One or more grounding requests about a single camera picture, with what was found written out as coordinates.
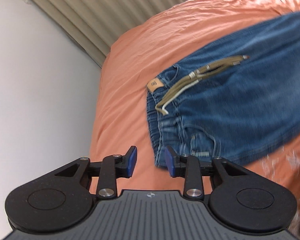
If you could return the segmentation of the blue denim jeans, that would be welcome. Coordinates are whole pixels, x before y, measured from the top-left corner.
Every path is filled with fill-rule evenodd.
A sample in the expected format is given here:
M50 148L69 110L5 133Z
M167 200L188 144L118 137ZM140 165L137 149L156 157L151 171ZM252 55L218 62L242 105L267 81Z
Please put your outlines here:
M246 165L300 133L300 11L226 35L147 84L154 163L165 148Z

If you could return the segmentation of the orange bed sheet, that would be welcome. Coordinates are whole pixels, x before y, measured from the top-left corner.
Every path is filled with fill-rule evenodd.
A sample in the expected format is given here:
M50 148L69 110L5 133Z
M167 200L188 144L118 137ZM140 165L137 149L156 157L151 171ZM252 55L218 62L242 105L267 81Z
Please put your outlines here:
M119 190L181 190L165 150L241 166L300 151L300 0L189 0L129 30L101 73L91 159L138 150Z

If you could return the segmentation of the beige pleated curtain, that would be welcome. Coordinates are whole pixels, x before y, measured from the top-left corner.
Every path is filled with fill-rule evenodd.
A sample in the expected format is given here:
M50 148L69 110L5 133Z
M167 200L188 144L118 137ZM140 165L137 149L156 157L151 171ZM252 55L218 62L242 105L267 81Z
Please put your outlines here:
M31 0L99 65L128 30L186 0Z

